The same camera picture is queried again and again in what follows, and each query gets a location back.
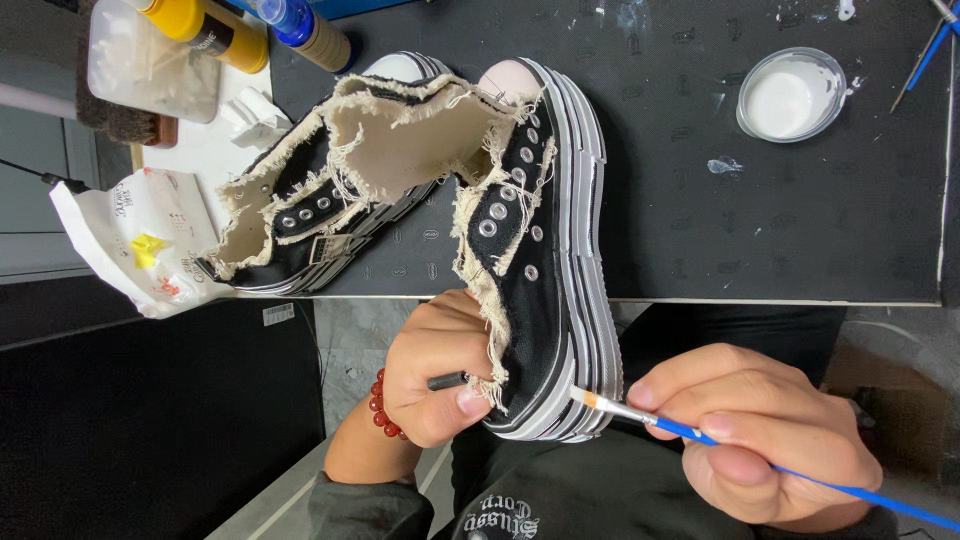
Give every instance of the small paint cup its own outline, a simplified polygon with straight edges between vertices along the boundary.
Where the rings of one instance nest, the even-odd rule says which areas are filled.
[[[847,77],[823,51],[793,47],[758,63],[740,87],[736,120],[747,135],[796,142],[824,130],[843,108]]]

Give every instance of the hand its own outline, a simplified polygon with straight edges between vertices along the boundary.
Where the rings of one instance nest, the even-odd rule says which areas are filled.
[[[818,392],[800,370],[753,351],[716,344],[676,356],[637,381],[627,401],[699,426],[721,443],[684,440],[684,471],[701,497],[742,522],[827,532],[852,525],[869,509],[769,463],[833,484],[876,490],[882,482],[847,401]],[[677,437],[648,430],[663,440]]]
[[[414,444],[440,446],[490,412],[487,399],[467,386],[426,387],[461,371],[489,380],[489,341],[480,305],[465,290],[446,291],[411,313],[387,353],[383,408]]]

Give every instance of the dark brush bristles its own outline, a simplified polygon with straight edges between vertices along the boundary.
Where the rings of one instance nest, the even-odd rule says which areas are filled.
[[[90,15],[96,0],[80,1],[80,35],[77,50],[77,119],[110,139],[144,144],[156,138],[156,114],[104,101],[92,93],[86,82]]]

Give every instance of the black sleeve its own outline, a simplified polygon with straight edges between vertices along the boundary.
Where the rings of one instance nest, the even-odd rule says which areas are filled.
[[[857,523],[834,532],[798,534],[777,528],[757,527],[758,540],[897,540],[897,516],[880,506],[871,508]]]
[[[316,540],[426,538],[433,506],[407,481],[348,484],[321,471],[310,495]]]

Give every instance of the distressed sneaker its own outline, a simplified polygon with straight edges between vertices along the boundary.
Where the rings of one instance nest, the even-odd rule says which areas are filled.
[[[390,202],[456,175],[453,268],[491,328],[489,380],[469,381],[494,407],[487,428],[595,436],[610,416],[567,388],[619,400],[623,381],[595,237],[606,155],[579,88],[528,60],[498,64],[480,86],[348,76],[321,115],[333,181],[350,198]]]
[[[494,171],[456,202],[455,270],[491,320],[494,365],[509,374],[502,407],[484,424],[507,439],[587,440],[611,415],[570,400],[567,388],[623,395],[597,249],[603,134],[580,88],[534,61],[503,61],[479,87],[528,112],[497,140]]]
[[[415,82],[450,73],[418,53],[387,55],[366,74]],[[360,200],[349,182],[326,166],[323,103],[306,114],[244,174],[219,189],[230,213],[223,240],[197,259],[213,280],[262,294],[306,296],[332,280],[384,224],[400,219],[435,183],[390,202]]]

